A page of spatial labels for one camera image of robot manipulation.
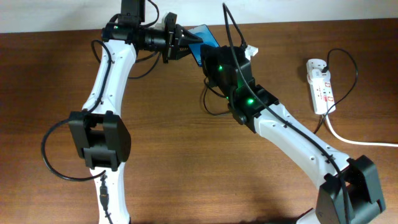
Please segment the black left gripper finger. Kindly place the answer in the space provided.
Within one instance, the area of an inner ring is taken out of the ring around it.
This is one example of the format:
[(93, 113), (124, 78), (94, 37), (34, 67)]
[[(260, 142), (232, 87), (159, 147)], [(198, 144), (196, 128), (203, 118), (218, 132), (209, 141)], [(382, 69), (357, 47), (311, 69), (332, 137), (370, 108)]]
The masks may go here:
[(189, 45), (171, 45), (169, 48), (169, 52), (170, 60), (180, 60), (181, 58), (192, 54)]
[(203, 39), (195, 34), (192, 34), (186, 28), (180, 26), (178, 28), (179, 44), (201, 44)]

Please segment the blue Galaxy smartphone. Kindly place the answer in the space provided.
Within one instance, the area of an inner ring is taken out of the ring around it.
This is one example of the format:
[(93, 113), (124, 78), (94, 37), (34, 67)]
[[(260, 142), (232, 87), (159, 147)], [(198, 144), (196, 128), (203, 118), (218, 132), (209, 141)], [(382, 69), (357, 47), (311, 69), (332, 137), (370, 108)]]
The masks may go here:
[(197, 62), (199, 67), (202, 66), (201, 64), (201, 46), (202, 45), (209, 45), (211, 47), (219, 47), (220, 45), (214, 38), (213, 34), (209, 30), (206, 24), (202, 24), (200, 26), (196, 26), (188, 30), (192, 34), (196, 35), (197, 37), (202, 39), (202, 43), (199, 44), (189, 44), (189, 48), (192, 52), (193, 58)]

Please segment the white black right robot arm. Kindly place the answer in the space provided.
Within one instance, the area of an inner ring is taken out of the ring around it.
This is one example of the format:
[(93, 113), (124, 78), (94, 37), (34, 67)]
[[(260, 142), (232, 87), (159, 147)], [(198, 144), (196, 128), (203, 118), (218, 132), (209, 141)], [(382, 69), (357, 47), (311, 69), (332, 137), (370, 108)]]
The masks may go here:
[(300, 124), (255, 83), (241, 47), (202, 45), (203, 72), (226, 96), (233, 118), (289, 156), (318, 190), (315, 208), (293, 223), (370, 223), (385, 209), (376, 165), (340, 152)]

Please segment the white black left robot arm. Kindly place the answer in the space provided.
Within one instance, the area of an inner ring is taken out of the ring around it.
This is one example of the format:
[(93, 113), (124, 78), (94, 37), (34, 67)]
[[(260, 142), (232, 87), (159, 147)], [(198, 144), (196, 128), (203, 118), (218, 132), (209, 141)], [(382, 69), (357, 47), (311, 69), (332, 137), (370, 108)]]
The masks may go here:
[(202, 38), (177, 24), (170, 12), (154, 28), (145, 21), (145, 1), (122, 1), (101, 32), (102, 56), (91, 95), (68, 123), (78, 156), (95, 182), (100, 223), (130, 223), (124, 191), (124, 167), (131, 135), (121, 119), (129, 73), (141, 50), (156, 52), (164, 63), (190, 54)]

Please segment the white charger adapter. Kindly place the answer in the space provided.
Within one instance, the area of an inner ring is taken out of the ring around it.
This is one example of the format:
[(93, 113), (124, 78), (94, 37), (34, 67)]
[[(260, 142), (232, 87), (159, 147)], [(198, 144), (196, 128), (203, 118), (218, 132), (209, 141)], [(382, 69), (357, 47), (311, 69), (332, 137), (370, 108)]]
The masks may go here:
[(322, 72), (318, 68), (313, 68), (308, 71), (308, 82), (328, 82), (330, 81), (330, 72)]

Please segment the white power strip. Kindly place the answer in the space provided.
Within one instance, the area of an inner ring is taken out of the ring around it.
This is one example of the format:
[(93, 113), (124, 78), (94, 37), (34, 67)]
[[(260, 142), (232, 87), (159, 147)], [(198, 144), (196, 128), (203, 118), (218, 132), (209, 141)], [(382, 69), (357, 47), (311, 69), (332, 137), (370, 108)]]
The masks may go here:
[[(318, 68), (322, 71), (326, 67), (326, 62), (322, 59), (312, 58), (307, 61), (306, 67), (307, 74), (308, 71), (313, 68)], [(332, 106), (335, 104), (335, 98), (333, 96), (331, 82), (313, 82), (309, 83), (309, 86), (315, 114), (323, 115), (327, 111), (329, 111), (329, 113), (334, 112), (335, 107)]]

